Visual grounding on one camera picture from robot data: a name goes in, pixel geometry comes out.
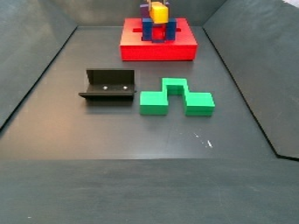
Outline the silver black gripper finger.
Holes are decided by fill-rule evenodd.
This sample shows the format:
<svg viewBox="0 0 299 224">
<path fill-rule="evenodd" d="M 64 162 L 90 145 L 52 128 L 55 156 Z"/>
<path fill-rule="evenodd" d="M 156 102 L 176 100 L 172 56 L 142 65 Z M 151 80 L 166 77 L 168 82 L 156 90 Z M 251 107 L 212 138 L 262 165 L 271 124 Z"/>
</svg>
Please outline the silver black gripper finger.
<svg viewBox="0 0 299 224">
<path fill-rule="evenodd" d="M 148 9 L 151 9 L 151 0 L 146 0 Z"/>
</svg>

